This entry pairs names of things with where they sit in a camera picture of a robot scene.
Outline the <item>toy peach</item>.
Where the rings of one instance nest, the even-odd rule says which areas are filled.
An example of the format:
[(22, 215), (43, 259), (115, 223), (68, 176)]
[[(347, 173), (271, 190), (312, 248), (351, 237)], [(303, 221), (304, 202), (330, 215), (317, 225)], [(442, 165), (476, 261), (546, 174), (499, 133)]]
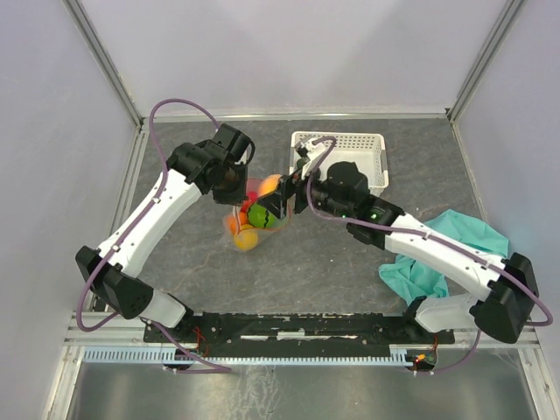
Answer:
[(258, 186), (257, 194), (259, 197), (273, 193), (277, 189), (280, 174), (272, 174), (265, 178)]

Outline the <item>green toy watermelon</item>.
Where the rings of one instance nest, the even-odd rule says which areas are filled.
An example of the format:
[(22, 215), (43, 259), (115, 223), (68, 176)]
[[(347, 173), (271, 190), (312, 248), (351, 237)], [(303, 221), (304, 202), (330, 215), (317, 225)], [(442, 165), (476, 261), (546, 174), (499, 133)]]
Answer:
[(264, 206), (254, 203), (247, 211), (248, 222), (254, 228), (272, 228), (276, 223), (276, 216)]

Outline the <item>red toy apple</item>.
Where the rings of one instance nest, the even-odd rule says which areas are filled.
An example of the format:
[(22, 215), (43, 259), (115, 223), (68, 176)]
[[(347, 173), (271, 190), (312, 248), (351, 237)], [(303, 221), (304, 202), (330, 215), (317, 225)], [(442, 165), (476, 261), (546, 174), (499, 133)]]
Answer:
[(241, 210), (246, 213), (250, 206), (255, 203), (258, 199), (258, 194), (255, 191), (248, 191), (247, 198), (244, 200)]

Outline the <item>yellow toy lemon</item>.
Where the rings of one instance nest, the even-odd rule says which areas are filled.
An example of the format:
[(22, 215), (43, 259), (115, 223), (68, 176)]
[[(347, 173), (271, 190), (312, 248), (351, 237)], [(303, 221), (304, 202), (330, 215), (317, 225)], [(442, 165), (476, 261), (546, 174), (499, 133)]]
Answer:
[(249, 251), (258, 245), (258, 233), (255, 229), (244, 229), (233, 237), (233, 242), (240, 251)]

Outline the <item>toy orange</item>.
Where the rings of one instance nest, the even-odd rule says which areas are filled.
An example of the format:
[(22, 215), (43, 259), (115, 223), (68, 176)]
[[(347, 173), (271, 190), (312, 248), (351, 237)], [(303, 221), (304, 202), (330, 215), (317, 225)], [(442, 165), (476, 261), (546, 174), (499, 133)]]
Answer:
[(245, 213), (230, 214), (225, 218), (225, 225), (232, 235), (237, 235), (247, 221)]

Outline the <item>white perforated plastic basket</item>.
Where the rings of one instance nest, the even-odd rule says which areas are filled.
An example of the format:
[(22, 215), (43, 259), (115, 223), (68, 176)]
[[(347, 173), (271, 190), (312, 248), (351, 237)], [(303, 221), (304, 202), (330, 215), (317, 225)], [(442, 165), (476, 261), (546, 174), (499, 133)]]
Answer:
[(360, 172), (368, 179), (369, 191), (380, 196), (389, 186), (389, 169), (386, 158), (384, 137), (381, 134), (324, 132), (324, 131), (295, 131), (290, 140), (290, 169), (294, 172), (299, 155), (296, 153), (298, 144), (307, 137), (335, 137), (335, 148), (319, 166), (320, 180), (326, 179), (326, 171), (330, 165), (337, 162), (356, 163)]

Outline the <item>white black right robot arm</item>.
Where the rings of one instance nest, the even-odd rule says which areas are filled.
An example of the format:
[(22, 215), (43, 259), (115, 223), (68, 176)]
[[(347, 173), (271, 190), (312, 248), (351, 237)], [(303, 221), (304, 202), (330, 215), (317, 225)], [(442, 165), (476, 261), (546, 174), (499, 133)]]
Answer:
[(442, 330), (478, 328), (514, 344), (528, 325), (538, 289), (526, 256), (485, 253), (426, 227), (373, 195), (356, 164), (332, 164), (325, 178), (318, 170), (301, 168), (277, 182), (265, 180), (257, 202), (282, 219), (289, 200), (295, 201), (295, 213), (310, 208), (328, 214), (344, 222), (359, 242), (408, 256), (465, 289), (465, 294), (452, 297), (415, 298), (401, 322), (408, 340), (421, 342)]

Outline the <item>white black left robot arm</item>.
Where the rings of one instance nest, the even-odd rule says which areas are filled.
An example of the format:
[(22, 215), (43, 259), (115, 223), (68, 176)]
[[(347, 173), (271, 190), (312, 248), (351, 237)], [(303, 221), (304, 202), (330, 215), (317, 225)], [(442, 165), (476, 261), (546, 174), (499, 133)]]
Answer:
[(124, 319), (148, 319), (173, 340), (193, 333), (192, 310), (139, 279), (153, 249), (177, 218), (202, 196), (238, 206), (246, 198), (254, 142), (222, 124), (213, 138), (182, 143), (164, 160), (150, 193), (129, 218), (97, 248), (82, 247), (75, 261), (89, 289)]

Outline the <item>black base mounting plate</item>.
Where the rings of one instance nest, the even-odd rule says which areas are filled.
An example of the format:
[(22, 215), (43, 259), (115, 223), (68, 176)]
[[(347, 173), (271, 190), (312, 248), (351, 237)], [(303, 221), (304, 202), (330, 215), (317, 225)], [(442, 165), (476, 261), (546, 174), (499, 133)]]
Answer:
[(450, 345), (453, 332), (427, 332), (403, 315), (243, 314), (203, 312), (168, 330), (180, 344), (234, 359), (387, 357), (390, 348)]

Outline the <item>teal cloth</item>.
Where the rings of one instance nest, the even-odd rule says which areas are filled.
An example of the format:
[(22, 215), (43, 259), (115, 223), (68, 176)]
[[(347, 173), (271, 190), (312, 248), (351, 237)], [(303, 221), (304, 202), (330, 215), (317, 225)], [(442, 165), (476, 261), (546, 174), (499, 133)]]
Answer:
[(447, 297), (448, 280), (484, 300), (490, 293), (488, 283), (499, 277), (485, 263), (502, 269), (501, 261), (508, 256), (506, 236), (482, 220), (453, 210), (428, 222), (406, 214), (398, 217), (394, 226), (422, 232), (419, 236), (388, 236), (386, 249), (395, 253), (396, 259), (379, 268), (381, 280), (407, 303), (421, 296)]

